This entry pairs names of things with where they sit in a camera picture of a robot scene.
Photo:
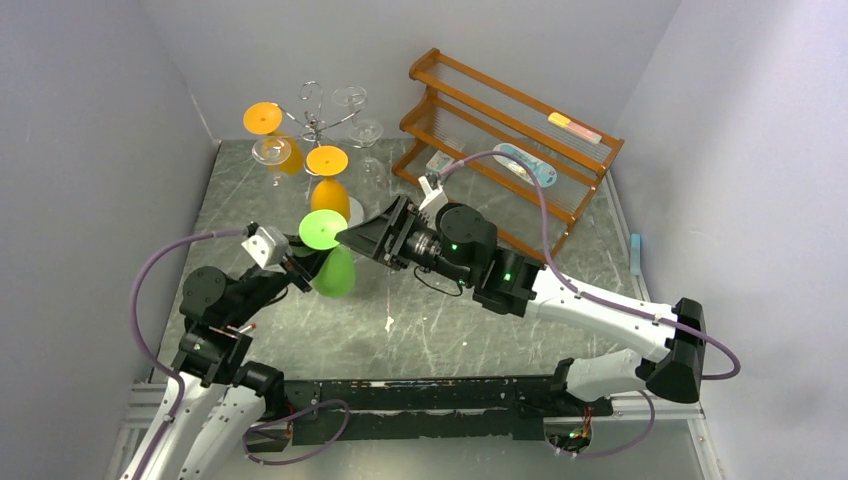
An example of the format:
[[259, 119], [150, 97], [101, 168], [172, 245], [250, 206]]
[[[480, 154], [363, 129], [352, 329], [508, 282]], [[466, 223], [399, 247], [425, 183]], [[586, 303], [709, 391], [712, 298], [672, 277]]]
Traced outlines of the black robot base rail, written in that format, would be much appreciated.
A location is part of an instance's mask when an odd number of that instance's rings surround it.
[[605, 417], [612, 403], [585, 402], [553, 376], [412, 380], [280, 380], [264, 429], [293, 427], [297, 445], [341, 441], [509, 436], [540, 440], [546, 418]]

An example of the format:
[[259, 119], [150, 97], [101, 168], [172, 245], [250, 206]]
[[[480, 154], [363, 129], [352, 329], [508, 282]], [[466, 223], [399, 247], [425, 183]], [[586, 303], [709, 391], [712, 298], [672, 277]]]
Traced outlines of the green plastic goblet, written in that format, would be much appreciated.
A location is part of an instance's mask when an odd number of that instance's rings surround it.
[[355, 285], [356, 271], [352, 254], [336, 239], [336, 235], [347, 228], [346, 218], [331, 209], [310, 212], [298, 227], [303, 243], [323, 255], [323, 263], [311, 284], [326, 297], [346, 296]]

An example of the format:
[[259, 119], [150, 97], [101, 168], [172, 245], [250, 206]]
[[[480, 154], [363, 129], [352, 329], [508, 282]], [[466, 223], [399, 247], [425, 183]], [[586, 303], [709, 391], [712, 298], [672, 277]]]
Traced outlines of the clear tall wine glass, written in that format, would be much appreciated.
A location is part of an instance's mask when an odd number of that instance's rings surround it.
[[345, 86], [336, 89], [331, 100], [334, 104], [348, 110], [347, 115], [339, 120], [342, 123], [353, 119], [366, 107], [367, 91], [361, 86]]

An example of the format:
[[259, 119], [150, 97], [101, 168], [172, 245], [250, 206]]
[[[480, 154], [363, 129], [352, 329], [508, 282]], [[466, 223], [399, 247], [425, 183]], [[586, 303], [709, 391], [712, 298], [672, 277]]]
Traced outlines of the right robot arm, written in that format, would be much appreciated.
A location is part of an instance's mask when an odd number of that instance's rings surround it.
[[617, 342], [618, 352], [559, 362], [549, 399], [561, 414], [636, 390], [681, 404], [699, 401], [706, 350], [700, 303], [643, 302], [571, 278], [560, 281], [539, 260], [499, 246], [497, 234], [493, 223], [460, 203], [442, 207], [430, 227], [410, 198], [399, 196], [381, 215], [335, 238], [391, 269], [416, 265], [440, 274], [494, 313], [562, 322]]

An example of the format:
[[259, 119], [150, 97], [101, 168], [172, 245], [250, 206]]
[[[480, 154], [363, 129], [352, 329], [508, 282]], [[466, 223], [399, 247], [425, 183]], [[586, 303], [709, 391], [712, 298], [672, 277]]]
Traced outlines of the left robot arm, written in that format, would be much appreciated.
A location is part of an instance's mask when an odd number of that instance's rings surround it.
[[289, 287], [308, 293], [329, 257], [296, 250], [273, 270], [254, 265], [238, 278], [203, 266], [183, 283], [184, 333], [169, 366], [166, 392], [148, 433], [124, 471], [126, 479], [200, 479], [261, 422], [289, 423], [301, 411], [285, 376], [246, 358], [252, 317], [282, 300]]

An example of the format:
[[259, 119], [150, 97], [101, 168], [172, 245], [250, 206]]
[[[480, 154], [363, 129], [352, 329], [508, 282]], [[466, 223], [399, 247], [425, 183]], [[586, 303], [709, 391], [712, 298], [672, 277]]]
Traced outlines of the orange plastic goblet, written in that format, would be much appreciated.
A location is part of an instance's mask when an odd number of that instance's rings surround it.
[[342, 183], [336, 179], [348, 167], [347, 154], [331, 145], [315, 147], [306, 157], [306, 166], [319, 177], [310, 195], [312, 211], [332, 210], [351, 218], [350, 198]]
[[297, 142], [281, 130], [284, 117], [283, 109], [272, 102], [255, 103], [243, 115], [245, 129], [258, 136], [251, 152], [254, 160], [275, 176], [296, 175], [304, 166]]

